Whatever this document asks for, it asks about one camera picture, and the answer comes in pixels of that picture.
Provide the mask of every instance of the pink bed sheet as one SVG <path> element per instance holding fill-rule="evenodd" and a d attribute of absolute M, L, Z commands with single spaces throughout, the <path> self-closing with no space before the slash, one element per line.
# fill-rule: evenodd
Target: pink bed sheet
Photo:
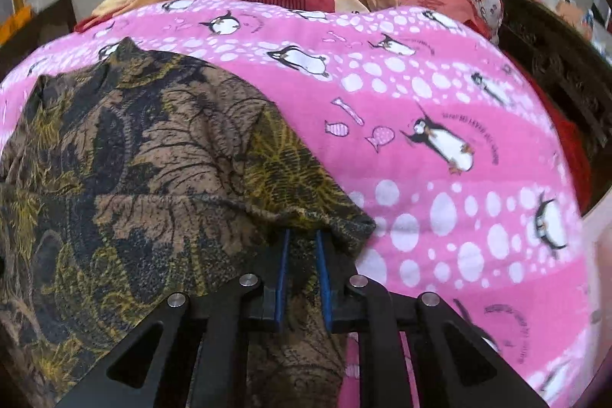
<path fill-rule="evenodd" d="M 567 406 L 590 312 L 580 218 L 555 129 L 495 46 L 422 8 L 153 5 L 16 67 L 0 86 L 0 146 L 39 75 L 95 63 L 126 36 L 256 85 L 375 219 L 360 273 L 401 294 L 438 292 L 551 406 Z M 357 363 L 351 338 L 343 408 L 359 406 Z"/>

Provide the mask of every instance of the metal screw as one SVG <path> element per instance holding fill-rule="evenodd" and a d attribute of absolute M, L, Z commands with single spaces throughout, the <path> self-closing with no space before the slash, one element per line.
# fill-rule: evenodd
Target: metal screw
<path fill-rule="evenodd" d="M 365 275 L 353 275 L 348 282 L 354 288 L 364 288 L 368 285 L 368 278 Z"/>
<path fill-rule="evenodd" d="M 187 298 L 180 292 L 175 292 L 174 294 L 168 296 L 168 306 L 170 307 L 181 307 L 183 304 L 185 304 L 185 301 L 187 301 Z"/>
<path fill-rule="evenodd" d="M 425 306 L 438 306 L 440 304 L 440 296 L 435 292 L 425 292 L 421 296 L 421 301 Z"/>
<path fill-rule="evenodd" d="M 245 273 L 242 277 L 240 277 L 240 280 L 239 280 L 240 285 L 243 286 L 244 288 L 251 288 L 258 281 L 259 279 L 255 275 L 255 273 Z"/>

